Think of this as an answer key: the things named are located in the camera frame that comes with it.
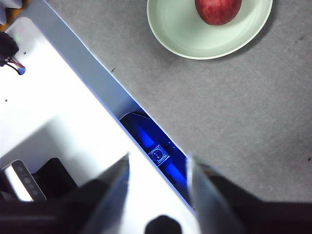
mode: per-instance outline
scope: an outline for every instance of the white plate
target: white plate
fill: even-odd
[[[273,0],[243,0],[237,16],[222,26],[206,24],[194,0],[148,0],[147,17],[157,40],[189,59],[228,55],[251,41],[267,21]]]

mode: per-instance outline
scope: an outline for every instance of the apple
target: apple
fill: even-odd
[[[242,0],[195,0],[196,10],[210,25],[224,25],[235,18]]]

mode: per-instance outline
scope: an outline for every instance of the black cable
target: black cable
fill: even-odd
[[[3,63],[4,65],[8,65],[9,67],[13,68],[21,76],[21,73],[19,72],[19,70],[13,67],[11,64],[8,64],[6,61],[2,61],[2,60],[0,60],[0,62]]]

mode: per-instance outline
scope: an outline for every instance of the white table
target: white table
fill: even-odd
[[[80,186],[129,152],[120,233],[143,233],[162,214],[176,219],[184,234],[199,233],[190,207],[32,21],[19,18],[7,33],[26,72],[0,68],[1,166],[21,159],[33,173],[58,157]]]

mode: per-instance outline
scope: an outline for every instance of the gray carpet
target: gray carpet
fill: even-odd
[[[266,200],[312,200],[312,1],[274,0],[260,34],[214,60],[154,38],[146,0],[49,0],[187,153]]]

